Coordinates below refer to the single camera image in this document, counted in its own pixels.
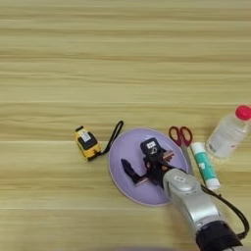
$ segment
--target wood grain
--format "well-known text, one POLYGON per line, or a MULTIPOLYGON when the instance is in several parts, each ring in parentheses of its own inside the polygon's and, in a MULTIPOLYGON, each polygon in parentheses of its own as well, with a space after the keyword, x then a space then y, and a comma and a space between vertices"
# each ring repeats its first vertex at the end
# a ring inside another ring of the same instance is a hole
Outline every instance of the wood grain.
MULTIPOLYGON (((250 13, 248 0, 0 0, 0 249, 198 250, 172 205, 122 196, 107 157, 84 162, 73 133, 89 126, 105 146, 123 119, 125 130, 186 125, 205 141, 250 104, 250 13)), ((249 219, 250 140, 212 159, 249 219)))

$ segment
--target robotic arm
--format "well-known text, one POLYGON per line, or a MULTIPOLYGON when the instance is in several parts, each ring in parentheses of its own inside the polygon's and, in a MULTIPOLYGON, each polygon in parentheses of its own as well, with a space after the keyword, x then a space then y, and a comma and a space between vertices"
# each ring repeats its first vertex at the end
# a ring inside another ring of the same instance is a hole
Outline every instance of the robotic arm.
POLYGON ((146 174, 139 176, 127 160, 122 160, 126 174, 135 184, 149 179, 163 187, 188 222, 201 251, 247 251, 197 178, 171 166, 156 138, 142 142, 140 147, 146 174))
POLYGON ((201 251, 245 250, 194 176, 178 169, 166 172, 165 192, 184 215, 201 251))

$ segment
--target plastic bottle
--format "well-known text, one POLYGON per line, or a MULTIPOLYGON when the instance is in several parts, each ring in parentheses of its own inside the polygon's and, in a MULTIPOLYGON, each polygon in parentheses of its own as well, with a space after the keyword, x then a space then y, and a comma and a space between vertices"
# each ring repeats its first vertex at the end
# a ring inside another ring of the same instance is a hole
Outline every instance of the plastic bottle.
POLYGON ((206 142, 207 150, 218 158, 228 157, 248 134, 250 119, 251 108, 244 105, 223 117, 206 142))

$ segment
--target scissor blade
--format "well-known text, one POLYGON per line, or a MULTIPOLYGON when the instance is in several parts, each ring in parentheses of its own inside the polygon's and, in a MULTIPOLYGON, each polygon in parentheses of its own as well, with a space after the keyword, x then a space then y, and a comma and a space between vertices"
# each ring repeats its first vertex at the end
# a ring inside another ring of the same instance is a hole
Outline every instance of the scissor blade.
POLYGON ((191 159, 190 159, 188 151, 187 151, 187 147, 185 146, 184 143, 182 143, 180 148, 182 150, 182 153, 183 153, 184 158, 186 160, 186 163, 188 165, 188 173, 193 176, 194 172, 193 172, 193 168, 192 168, 191 159))

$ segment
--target black cord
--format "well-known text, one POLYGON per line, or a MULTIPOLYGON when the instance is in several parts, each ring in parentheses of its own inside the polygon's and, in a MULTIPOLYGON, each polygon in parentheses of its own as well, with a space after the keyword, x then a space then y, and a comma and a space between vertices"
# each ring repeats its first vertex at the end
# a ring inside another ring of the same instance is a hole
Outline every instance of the black cord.
POLYGON ((110 148, 111 148, 113 142, 115 141, 115 139, 119 136, 123 125, 124 125, 124 121, 119 121, 117 123, 117 125, 114 128, 113 134, 111 135, 110 140, 106 146, 106 149, 102 153, 100 153, 100 155, 104 155, 110 151, 110 148))
POLYGON ((223 203, 225 203, 228 207, 230 207, 232 209, 232 211, 239 217, 239 219, 241 220, 241 222, 243 223, 243 226, 244 226, 244 231, 241 232, 241 233, 238 233, 237 236, 239 239, 243 239, 246 237, 249 229, 250 229, 250 226, 249 226, 249 223, 246 219, 246 217, 243 215, 243 213, 237 209, 235 206, 233 206, 229 201, 225 200, 224 197, 222 196, 222 194, 217 194, 215 192, 213 192, 212 190, 210 190, 209 188, 207 188, 205 185, 201 185, 202 187, 202 190, 211 195, 211 196, 214 196, 216 197, 217 199, 221 200, 223 203))

